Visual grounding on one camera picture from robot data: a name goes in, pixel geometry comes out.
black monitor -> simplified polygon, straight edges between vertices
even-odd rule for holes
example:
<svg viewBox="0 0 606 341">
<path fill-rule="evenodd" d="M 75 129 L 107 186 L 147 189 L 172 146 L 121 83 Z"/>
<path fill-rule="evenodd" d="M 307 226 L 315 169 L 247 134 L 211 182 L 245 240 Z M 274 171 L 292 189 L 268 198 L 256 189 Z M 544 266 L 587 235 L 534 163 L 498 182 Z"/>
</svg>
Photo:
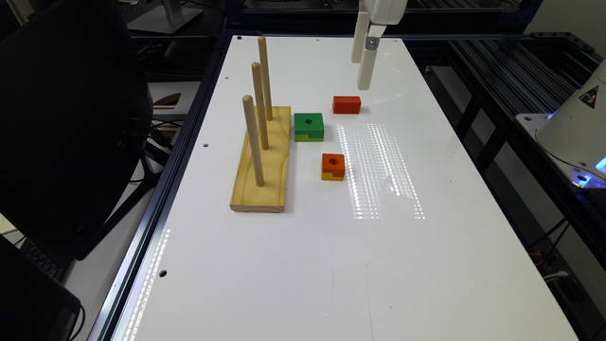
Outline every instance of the black monitor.
<svg viewBox="0 0 606 341">
<path fill-rule="evenodd" d="M 0 339 L 70 339 L 80 301 L 2 237 L 0 272 Z"/>
<path fill-rule="evenodd" d="M 0 213 L 59 265 L 81 259 L 152 119 L 117 1 L 55 1 L 0 42 L 0 84 Z"/>
</svg>

blue light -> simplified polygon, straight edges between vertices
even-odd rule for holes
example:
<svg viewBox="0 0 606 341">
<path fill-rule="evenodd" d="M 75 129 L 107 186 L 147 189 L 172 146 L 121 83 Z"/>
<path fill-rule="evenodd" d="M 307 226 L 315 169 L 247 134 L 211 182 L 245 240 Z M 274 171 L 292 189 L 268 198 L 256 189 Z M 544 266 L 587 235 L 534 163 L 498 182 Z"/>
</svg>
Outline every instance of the blue light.
<svg viewBox="0 0 606 341">
<path fill-rule="evenodd" d="M 606 172 L 606 157 L 597 163 L 596 170 Z"/>
<path fill-rule="evenodd" d="M 580 186 L 582 186 L 582 187 L 584 187 L 585 185 L 587 185 L 587 183 L 589 183 L 589 180 L 591 180 L 591 176 L 585 176 L 584 178 L 585 178 L 586 180 L 584 180 L 584 181 L 583 181 L 583 180 L 579 181 L 579 185 L 580 185 Z"/>
</svg>

wooden peg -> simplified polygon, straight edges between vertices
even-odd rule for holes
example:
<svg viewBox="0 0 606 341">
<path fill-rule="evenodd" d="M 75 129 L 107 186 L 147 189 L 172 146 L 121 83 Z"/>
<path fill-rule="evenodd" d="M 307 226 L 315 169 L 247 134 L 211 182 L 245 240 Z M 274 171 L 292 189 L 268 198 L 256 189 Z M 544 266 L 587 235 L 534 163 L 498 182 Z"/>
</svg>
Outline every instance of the wooden peg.
<svg viewBox="0 0 606 341">
<path fill-rule="evenodd" d="M 269 64 L 267 63 L 267 44 L 265 37 L 258 37 L 258 53 L 261 59 L 261 74 L 263 78 L 263 95 L 265 96 L 265 115 L 267 120 L 274 119 L 272 113 L 272 90 L 269 85 Z"/>
<path fill-rule="evenodd" d="M 258 129 L 261 134 L 261 148 L 269 149 L 267 138 L 267 122 L 265 121 L 265 106 L 263 105 L 263 84 L 261 79 L 261 65 L 253 63 L 253 83 L 255 85 L 255 101 L 257 102 Z"/>
<path fill-rule="evenodd" d="M 242 98 L 244 106 L 244 115 L 246 116 L 246 129 L 248 130 L 248 142 L 250 144 L 250 153 L 253 158 L 253 168 L 255 169 L 255 179 L 257 186 L 265 185 L 263 180 L 263 166 L 261 165 L 261 150 L 258 147 L 257 118 L 255 117 L 255 104 L 253 98 L 246 95 Z"/>
</svg>

orange block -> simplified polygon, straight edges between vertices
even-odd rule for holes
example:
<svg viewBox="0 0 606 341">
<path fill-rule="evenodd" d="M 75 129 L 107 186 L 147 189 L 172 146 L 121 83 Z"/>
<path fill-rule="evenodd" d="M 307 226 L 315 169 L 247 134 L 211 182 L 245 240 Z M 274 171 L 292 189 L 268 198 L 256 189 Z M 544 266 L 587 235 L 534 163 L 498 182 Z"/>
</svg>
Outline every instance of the orange block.
<svg viewBox="0 0 606 341">
<path fill-rule="evenodd" d="M 322 154 L 322 172 L 334 177 L 345 176 L 345 157 L 342 154 Z"/>
<path fill-rule="evenodd" d="M 335 96 L 332 100 L 334 114 L 360 114 L 362 100 L 359 96 Z"/>
</svg>

small yellow block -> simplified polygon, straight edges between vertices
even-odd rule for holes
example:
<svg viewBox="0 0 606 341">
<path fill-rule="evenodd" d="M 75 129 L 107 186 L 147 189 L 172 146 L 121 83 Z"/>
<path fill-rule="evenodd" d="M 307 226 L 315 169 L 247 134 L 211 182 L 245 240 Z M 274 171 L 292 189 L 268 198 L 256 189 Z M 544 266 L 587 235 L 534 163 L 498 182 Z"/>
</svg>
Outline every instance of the small yellow block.
<svg viewBox="0 0 606 341">
<path fill-rule="evenodd" d="M 345 177 L 338 177 L 329 172 L 322 172 L 322 180 L 343 181 L 343 179 L 345 179 Z"/>
</svg>

